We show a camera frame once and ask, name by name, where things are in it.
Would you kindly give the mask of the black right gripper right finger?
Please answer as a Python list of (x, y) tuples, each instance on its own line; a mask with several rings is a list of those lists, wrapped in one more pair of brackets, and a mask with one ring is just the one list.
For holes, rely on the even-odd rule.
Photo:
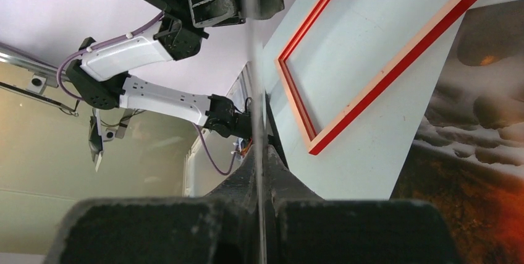
[(440, 212), (421, 200), (325, 200), (272, 146), (264, 157), (269, 263), (460, 263)]

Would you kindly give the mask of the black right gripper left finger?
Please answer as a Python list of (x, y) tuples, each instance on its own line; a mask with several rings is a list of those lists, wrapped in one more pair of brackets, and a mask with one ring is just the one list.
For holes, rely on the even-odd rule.
[(202, 197), (90, 198), (63, 217), (45, 263), (258, 263), (255, 151)]

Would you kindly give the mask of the clear acrylic sheet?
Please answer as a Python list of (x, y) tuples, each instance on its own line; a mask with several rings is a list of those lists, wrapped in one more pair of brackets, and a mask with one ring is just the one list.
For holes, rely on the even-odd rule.
[(264, 220), (264, 194), (263, 194), (263, 117), (262, 117), (262, 93), (260, 80), (258, 78), (258, 66), (260, 63), (260, 41), (257, 37), (255, 17), (259, 13), (259, 0), (243, 0), (243, 8), (246, 15), (249, 72), (251, 75), (251, 119), (253, 128), (253, 149), (255, 157), (256, 194), (258, 204), (259, 222), (259, 250), (260, 263), (267, 263), (266, 251), (266, 226)]

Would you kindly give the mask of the sunset photo print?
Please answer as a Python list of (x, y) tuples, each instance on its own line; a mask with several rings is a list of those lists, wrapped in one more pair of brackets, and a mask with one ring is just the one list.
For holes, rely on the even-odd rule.
[(392, 198), (439, 209), (466, 263), (523, 262), (523, 1), (469, 9)]

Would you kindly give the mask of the orange wooden picture frame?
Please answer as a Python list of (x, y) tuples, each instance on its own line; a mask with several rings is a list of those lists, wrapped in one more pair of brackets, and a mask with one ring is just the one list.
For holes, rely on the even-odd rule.
[(477, 0), (317, 0), (275, 59), (298, 129), (321, 153)]

